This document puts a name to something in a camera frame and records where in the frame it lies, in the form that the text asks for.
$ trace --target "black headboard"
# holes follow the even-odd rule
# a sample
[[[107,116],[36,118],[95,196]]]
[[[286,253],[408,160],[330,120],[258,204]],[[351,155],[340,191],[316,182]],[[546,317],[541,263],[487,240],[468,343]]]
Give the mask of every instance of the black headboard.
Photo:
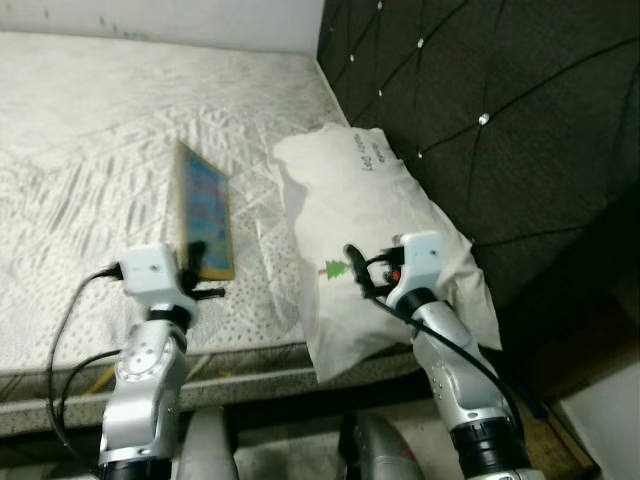
[[[318,59],[474,242],[504,347],[637,262],[638,1],[327,0]]]

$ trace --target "white mattress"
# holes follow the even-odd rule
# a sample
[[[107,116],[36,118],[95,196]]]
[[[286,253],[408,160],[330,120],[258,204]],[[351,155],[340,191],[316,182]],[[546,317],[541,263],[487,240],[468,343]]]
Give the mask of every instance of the white mattress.
[[[275,142],[327,122],[346,120],[311,58],[0,33],[0,435],[46,428],[33,399],[44,396],[47,351],[82,278],[128,246],[176,240],[177,139],[231,185],[236,279],[224,299],[201,304],[188,334],[190,362],[204,366],[194,380],[208,382],[197,391],[228,403],[317,388],[298,322],[297,254],[267,163]],[[91,284],[58,348],[56,383],[120,348],[136,321],[120,284]],[[415,368],[393,362],[346,382]],[[88,369],[74,391],[102,370]],[[263,379],[256,389],[263,373],[296,387]],[[69,413],[71,424],[99,421],[99,402],[76,403],[84,410]]]

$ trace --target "white pillow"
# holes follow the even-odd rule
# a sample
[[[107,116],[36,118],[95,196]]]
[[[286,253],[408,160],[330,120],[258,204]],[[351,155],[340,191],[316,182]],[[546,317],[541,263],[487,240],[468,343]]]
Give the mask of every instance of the white pillow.
[[[443,271],[435,294],[448,300],[478,341],[500,348],[498,322],[471,244],[398,160],[382,130],[329,124],[274,147],[287,219],[302,257],[300,311],[319,381],[398,342],[410,330],[361,296],[343,248],[365,257],[395,234],[438,230]]]

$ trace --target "bed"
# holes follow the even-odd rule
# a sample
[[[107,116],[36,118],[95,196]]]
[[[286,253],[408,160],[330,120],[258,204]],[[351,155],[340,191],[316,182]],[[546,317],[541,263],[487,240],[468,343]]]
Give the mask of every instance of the bed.
[[[637,265],[638,2],[328,0],[318,59],[474,242],[511,374]]]
[[[131,245],[176,240],[173,145],[230,175],[236,279],[201,305],[182,405],[366,384],[417,368],[371,359],[318,385],[298,323],[295,249],[267,162],[278,140],[345,122],[314,59],[126,40],[0,33],[0,435],[48,429],[47,350],[75,286]],[[86,357],[120,348],[137,319],[116,283],[92,284],[55,364],[58,391]],[[79,396],[71,427],[101,422]]]

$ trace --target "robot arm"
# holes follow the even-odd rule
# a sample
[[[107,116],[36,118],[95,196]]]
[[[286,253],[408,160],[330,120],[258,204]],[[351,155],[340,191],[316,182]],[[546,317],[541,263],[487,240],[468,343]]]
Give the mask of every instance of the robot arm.
[[[190,251],[193,267],[203,245]],[[146,312],[116,362],[116,387],[103,416],[99,463],[109,480],[171,476],[180,389],[187,375],[185,333],[198,318],[197,299],[224,290],[194,291],[194,272],[179,272],[167,245],[129,250],[120,261],[124,288]]]
[[[473,357],[489,375],[495,375],[469,330],[449,304],[433,294],[441,271],[441,251],[437,232],[397,237],[394,248],[369,261],[355,247],[345,248],[365,298],[386,296],[385,310],[427,327],[415,329],[413,351],[427,373],[465,478],[544,480],[544,475],[531,467],[522,432],[514,425],[516,412],[511,411],[500,389],[460,352],[429,333],[441,335]],[[389,285],[375,286],[371,281],[367,267],[374,261],[389,265],[391,272],[385,276]]]

